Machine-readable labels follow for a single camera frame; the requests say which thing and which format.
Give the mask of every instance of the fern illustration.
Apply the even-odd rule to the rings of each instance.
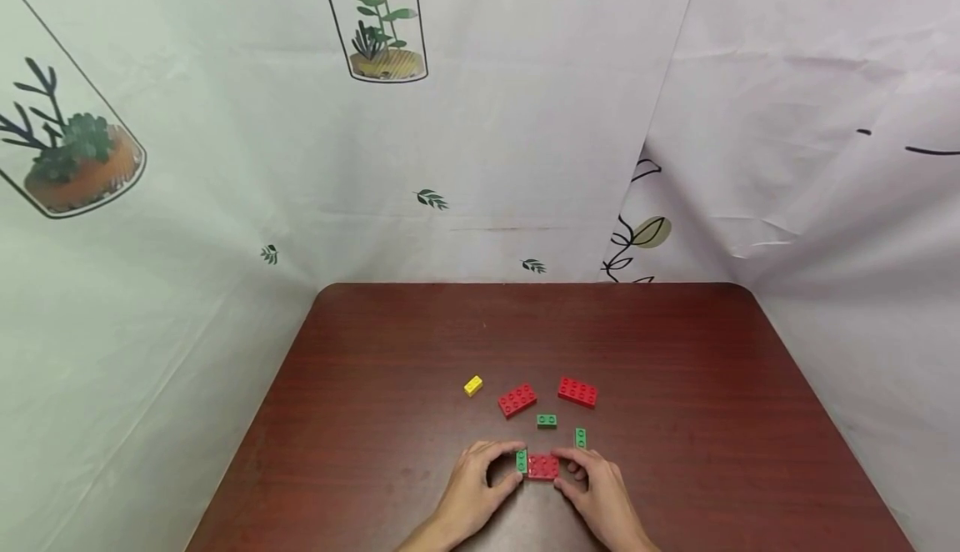
[[[430,206],[436,210],[447,210],[449,208],[447,203],[443,202],[443,196],[431,189],[422,189],[414,193],[417,194],[417,202],[424,206]]]
[[[530,258],[529,260],[520,261],[523,267],[526,270],[531,270],[533,273],[544,274],[546,273],[546,267],[543,266],[543,262],[536,260],[536,258]]]
[[[266,248],[260,250],[260,256],[262,256],[263,259],[267,261],[267,265],[276,265],[277,255],[278,255],[278,251],[276,248],[273,247],[272,243],[269,244],[269,246],[267,246]]]

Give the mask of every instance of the yellow lego brick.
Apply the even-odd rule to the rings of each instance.
[[[463,386],[463,392],[467,392],[467,395],[470,398],[473,398],[473,395],[479,392],[480,388],[483,386],[483,380],[480,378],[480,375],[474,375],[472,379],[467,381],[467,385]]]

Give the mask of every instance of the fabric backdrop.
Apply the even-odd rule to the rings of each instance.
[[[182,548],[358,280],[737,282],[960,547],[960,0],[0,8],[0,550]]]
[[[612,272],[756,294],[935,552],[960,549],[960,155],[930,153],[960,150],[958,108],[960,0],[691,0],[645,146],[661,171],[621,211],[674,235]]]
[[[0,550],[189,540],[333,281],[598,274],[689,0],[0,0]]]

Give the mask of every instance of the red lego brick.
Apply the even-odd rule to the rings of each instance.
[[[530,387],[530,383],[524,383],[512,392],[501,395],[497,404],[500,405],[504,417],[510,419],[514,414],[535,405],[536,402],[537,395],[534,389]]]
[[[560,459],[549,454],[527,456],[527,478],[539,481],[554,481],[560,476]]]
[[[560,378],[560,389],[557,389],[557,397],[569,400],[575,404],[593,408],[598,401],[598,389],[581,383],[576,379]]]

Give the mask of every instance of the left hand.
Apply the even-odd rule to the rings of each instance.
[[[523,442],[477,442],[461,452],[437,509],[400,545],[398,552],[451,550],[480,531],[523,481],[523,474],[514,470],[491,487],[487,485],[487,469],[500,455],[524,447]]]

